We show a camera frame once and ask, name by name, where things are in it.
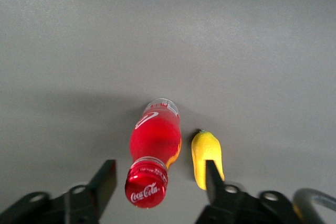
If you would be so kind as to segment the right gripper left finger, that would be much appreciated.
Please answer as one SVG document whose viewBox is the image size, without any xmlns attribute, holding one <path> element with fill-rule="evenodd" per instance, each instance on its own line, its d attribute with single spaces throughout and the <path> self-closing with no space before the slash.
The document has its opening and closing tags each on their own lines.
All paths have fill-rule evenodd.
<svg viewBox="0 0 336 224">
<path fill-rule="evenodd" d="M 109 159 L 88 184 L 56 198 L 44 191 L 23 196 L 1 212 L 1 223 L 99 223 L 116 186 L 116 161 Z"/>
</svg>

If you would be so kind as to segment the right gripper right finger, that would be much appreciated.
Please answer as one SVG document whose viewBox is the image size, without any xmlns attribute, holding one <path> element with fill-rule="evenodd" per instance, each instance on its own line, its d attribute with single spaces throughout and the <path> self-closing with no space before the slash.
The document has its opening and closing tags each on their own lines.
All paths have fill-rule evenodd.
<svg viewBox="0 0 336 224">
<path fill-rule="evenodd" d="M 291 201 L 267 190 L 253 197 L 238 186 L 222 181 L 214 161 L 206 161 L 209 204 L 196 223 L 300 223 Z"/>
</svg>

